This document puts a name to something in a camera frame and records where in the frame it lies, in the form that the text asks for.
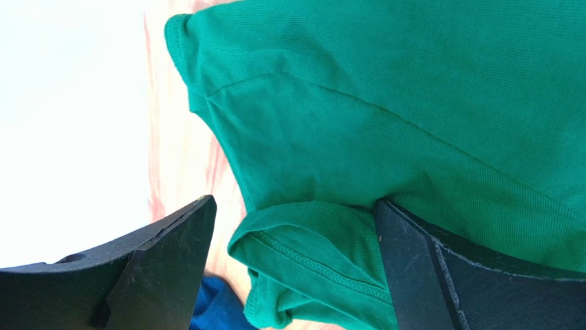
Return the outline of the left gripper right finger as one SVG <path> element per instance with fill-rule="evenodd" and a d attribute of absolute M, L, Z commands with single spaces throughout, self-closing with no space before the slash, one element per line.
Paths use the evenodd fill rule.
<path fill-rule="evenodd" d="M 386 199 L 374 219 L 399 328 L 585 328 L 583 273 L 488 249 Z"/>

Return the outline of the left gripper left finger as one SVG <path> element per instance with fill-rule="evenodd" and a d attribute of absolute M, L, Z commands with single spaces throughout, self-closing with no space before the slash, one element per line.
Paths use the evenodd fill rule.
<path fill-rule="evenodd" d="M 56 263 L 1 270 L 2 329 L 187 329 L 213 236 L 210 195 Z"/>

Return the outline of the green t shirt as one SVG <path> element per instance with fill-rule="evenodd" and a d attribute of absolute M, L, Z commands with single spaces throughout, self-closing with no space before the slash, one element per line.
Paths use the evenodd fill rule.
<path fill-rule="evenodd" d="M 395 329 L 382 198 L 585 271 L 584 1 L 236 1 L 164 35 L 243 196 L 253 326 Z"/>

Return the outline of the blue t shirt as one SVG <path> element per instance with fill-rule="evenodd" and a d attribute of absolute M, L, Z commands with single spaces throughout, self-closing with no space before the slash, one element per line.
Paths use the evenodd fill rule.
<path fill-rule="evenodd" d="M 222 278 L 205 276 L 199 287 L 189 330 L 255 330 L 243 304 Z"/>

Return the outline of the white printed t shirt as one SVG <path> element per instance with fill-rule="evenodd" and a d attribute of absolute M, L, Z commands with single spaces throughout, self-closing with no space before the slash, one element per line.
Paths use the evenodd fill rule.
<path fill-rule="evenodd" d="M 1 266 L 149 221 L 143 1 L 1 2 Z"/>

